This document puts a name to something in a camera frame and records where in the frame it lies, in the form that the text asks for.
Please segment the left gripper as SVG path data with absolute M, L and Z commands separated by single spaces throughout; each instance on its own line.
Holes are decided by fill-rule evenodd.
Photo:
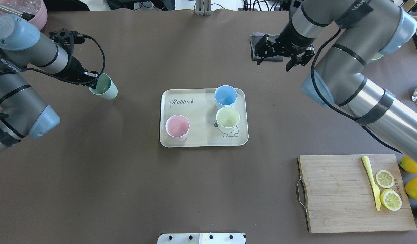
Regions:
M 98 80 L 99 72 L 88 71 L 83 68 L 76 58 L 71 58 L 64 71 L 64 78 L 75 84 L 91 85 Z

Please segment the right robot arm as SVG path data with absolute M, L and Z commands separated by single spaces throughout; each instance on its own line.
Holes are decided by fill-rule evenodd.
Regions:
M 280 35 L 253 47 L 260 64 L 289 57 L 286 70 L 314 57 L 301 89 L 317 103 L 372 131 L 417 163 L 417 113 L 362 74 L 376 54 L 397 51 L 417 21 L 389 0 L 304 0 Z

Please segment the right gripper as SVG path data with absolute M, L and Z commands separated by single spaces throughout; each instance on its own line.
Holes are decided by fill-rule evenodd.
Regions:
M 264 60 L 280 62 L 280 56 L 283 56 L 291 58 L 286 65 L 287 72 L 294 66 L 307 65 L 315 55 L 315 47 L 309 47 L 314 40 L 315 37 L 309 38 L 300 34 L 290 21 L 276 39 L 269 34 L 264 34 L 255 44 L 256 63 L 260 65 Z

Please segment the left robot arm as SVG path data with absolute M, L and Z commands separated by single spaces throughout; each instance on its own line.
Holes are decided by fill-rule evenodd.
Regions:
M 39 138 L 61 119 L 21 76 L 34 71 L 63 82 L 95 87 L 101 72 L 88 71 L 73 56 L 75 44 L 91 36 L 67 29 L 47 37 L 14 14 L 0 16 L 0 153 L 24 137 Z

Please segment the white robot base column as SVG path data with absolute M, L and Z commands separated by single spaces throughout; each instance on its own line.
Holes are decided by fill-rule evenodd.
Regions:
M 243 233 L 164 233 L 157 244 L 246 244 Z

